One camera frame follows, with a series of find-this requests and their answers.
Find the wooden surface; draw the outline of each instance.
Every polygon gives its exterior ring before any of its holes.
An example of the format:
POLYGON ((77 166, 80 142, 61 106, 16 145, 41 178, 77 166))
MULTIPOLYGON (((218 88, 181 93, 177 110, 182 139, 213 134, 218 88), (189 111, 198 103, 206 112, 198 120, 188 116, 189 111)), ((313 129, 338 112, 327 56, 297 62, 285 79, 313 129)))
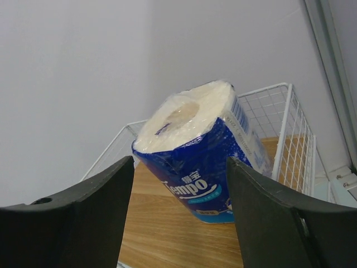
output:
MULTIPOLYGON (((274 156, 277 139, 263 143, 274 156)), ((119 260, 133 268, 243 267, 234 224, 199 221, 141 163, 119 260)))

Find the wire rack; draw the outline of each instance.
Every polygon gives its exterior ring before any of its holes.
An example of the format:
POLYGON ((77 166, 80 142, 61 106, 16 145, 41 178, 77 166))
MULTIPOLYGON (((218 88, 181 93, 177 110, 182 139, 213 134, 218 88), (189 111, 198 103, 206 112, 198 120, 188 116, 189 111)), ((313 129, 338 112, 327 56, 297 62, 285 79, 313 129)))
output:
MULTIPOLYGON (((281 83, 238 97, 259 138, 265 142, 275 142, 272 179, 313 196, 315 159, 318 153, 316 137, 306 120, 293 85, 281 83)), ((101 172, 122 157, 132 155, 131 144, 144 123, 145 120, 123 127, 81 181, 101 172)), ((328 191, 327 201, 336 203, 332 184, 328 191)))

